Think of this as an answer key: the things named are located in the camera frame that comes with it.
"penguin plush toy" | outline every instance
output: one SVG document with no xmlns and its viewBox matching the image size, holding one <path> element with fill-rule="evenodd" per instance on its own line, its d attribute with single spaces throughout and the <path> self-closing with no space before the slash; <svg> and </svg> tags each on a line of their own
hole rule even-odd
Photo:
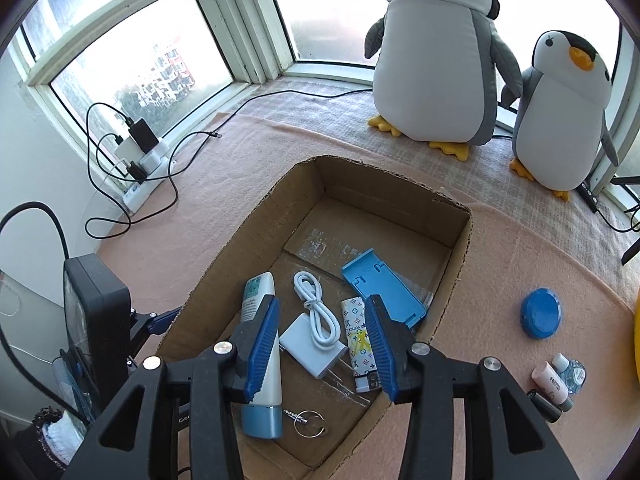
<svg viewBox="0 0 640 480">
<path fill-rule="evenodd" d="M 518 62 L 498 36 L 498 0 L 387 0 L 371 27 L 365 56 L 378 50 L 369 120 L 395 137 L 405 134 L 466 160 L 469 145 L 491 140 L 497 116 L 497 66 L 516 96 Z"/>
<path fill-rule="evenodd" d="M 605 121 L 611 76 L 591 43 L 552 30 L 538 40 L 532 66 L 522 74 L 524 92 L 513 131 L 510 168 L 569 200 L 591 171 L 600 142 L 618 166 Z M 516 95 L 505 87 L 502 104 Z"/>
</svg>

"black monitor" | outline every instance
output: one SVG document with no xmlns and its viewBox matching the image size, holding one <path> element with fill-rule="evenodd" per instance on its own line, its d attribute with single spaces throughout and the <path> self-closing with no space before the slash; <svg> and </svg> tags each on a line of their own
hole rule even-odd
<svg viewBox="0 0 640 480">
<path fill-rule="evenodd" d="M 65 261 L 64 302 L 63 358 L 85 396 L 78 404 L 88 401 L 97 416 L 129 377 L 129 289 L 96 254 L 86 254 Z"/>
</svg>

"white lighter with colorful pattern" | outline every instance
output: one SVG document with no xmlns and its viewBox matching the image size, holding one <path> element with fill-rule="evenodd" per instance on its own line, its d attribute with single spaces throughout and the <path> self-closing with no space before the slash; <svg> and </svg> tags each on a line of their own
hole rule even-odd
<svg viewBox="0 0 640 480">
<path fill-rule="evenodd" d="M 360 297 L 351 298 L 344 300 L 341 305 L 356 392 L 363 394 L 377 390 L 380 387 L 380 379 L 364 323 L 364 301 Z"/>
</svg>

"blue tube cap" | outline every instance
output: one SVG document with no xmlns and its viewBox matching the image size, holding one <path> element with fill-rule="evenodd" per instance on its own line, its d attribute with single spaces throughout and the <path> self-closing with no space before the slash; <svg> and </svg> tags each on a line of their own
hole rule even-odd
<svg viewBox="0 0 640 480">
<path fill-rule="evenodd" d="M 524 332 L 533 339 L 546 339 L 556 333 L 562 321 L 560 300 L 548 288 L 539 288 L 522 302 L 520 322 Z"/>
<path fill-rule="evenodd" d="M 268 440 L 282 436 L 282 406 L 244 404 L 241 415 L 244 434 Z"/>
</svg>

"clear blue bottle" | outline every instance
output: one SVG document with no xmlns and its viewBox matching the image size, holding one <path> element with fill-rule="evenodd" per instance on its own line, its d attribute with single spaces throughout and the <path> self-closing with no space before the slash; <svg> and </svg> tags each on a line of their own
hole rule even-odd
<svg viewBox="0 0 640 480">
<path fill-rule="evenodd" d="M 558 375 L 566 384 L 570 394 L 577 394 L 584 386 L 587 378 L 587 370 L 580 361 L 567 359 L 562 354 L 556 354 L 553 360 L 553 366 Z"/>
</svg>

